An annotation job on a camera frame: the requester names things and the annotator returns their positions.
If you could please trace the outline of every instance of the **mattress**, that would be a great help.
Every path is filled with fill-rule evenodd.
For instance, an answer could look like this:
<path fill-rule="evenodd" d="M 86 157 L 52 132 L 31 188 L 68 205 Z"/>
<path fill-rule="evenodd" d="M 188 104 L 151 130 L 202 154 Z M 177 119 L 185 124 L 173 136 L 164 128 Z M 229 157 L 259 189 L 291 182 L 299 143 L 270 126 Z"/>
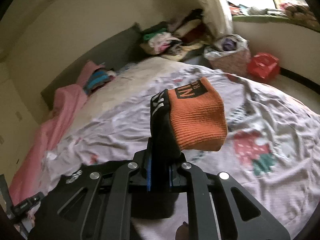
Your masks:
<path fill-rule="evenodd" d="M 320 200 L 320 116 L 273 87 L 158 57 L 141 62 L 90 97 L 64 139 L 46 153 L 41 191 L 47 194 L 62 174 L 71 175 L 81 163 L 131 159 L 150 137 L 150 98 L 201 77 L 223 99 L 228 136 L 218 152 L 183 151 L 187 161 L 205 172 L 231 174 L 293 239 Z M 143 239 L 174 239 L 183 221 L 188 221 L 185 194 L 168 219 L 132 218 Z"/>

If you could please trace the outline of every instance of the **white curtain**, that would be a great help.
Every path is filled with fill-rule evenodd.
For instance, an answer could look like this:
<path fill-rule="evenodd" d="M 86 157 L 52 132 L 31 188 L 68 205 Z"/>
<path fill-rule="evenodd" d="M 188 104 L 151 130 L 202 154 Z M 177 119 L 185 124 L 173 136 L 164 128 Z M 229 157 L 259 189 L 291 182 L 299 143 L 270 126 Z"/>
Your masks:
<path fill-rule="evenodd" d="M 215 38 L 233 33 L 232 16 L 227 0 L 199 0 L 204 9 L 203 22 Z"/>

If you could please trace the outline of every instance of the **gray headboard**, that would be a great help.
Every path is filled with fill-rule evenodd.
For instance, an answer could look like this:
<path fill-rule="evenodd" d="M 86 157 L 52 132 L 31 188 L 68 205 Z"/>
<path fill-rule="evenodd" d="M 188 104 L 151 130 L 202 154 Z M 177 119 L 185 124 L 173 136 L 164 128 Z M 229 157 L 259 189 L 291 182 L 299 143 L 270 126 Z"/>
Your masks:
<path fill-rule="evenodd" d="M 41 91 L 41 95 L 49 109 L 51 110 L 53 107 L 55 90 L 59 87 L 74 84 L 88 60 L 97 65 L 105 62 L 106 68 L 118 70 L 129 62 L 138 62 L 148 57 L 140 48 L 140 42 L 141 30 L 136 23 L 129 29 L 103 41 L 79 57 Z"/>

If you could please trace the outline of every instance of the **window sill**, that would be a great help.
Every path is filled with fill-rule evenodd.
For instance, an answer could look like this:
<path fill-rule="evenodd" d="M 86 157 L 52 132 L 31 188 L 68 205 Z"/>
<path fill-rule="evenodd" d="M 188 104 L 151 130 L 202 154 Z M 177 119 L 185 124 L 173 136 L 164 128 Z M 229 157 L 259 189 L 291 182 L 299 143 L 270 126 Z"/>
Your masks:
<path fill-rule="evenodd" d="M 272 15 L 239 15 L 233 16 L 232 20 L 234 22 L 247 22 L 247 23 L 290 23 L 294 25 L 299 25 L 310 30 L 320 33 L 320 27 L 312 27 L 301 21 L 291 20 L 286 17 L 272 16 Z"/>

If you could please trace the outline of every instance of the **red object on window sill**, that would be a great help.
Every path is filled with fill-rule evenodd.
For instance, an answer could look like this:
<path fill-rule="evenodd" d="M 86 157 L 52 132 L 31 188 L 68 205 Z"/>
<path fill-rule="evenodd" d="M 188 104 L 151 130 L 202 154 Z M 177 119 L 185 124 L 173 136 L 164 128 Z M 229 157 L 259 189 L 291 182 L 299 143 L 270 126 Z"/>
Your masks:
<path fill-rule="evenodd" d="M 269 53 L 260 52 L 251 59 L 247 72 L 255 81 L 268 83 L 280 73 L 279 59 Z"/>

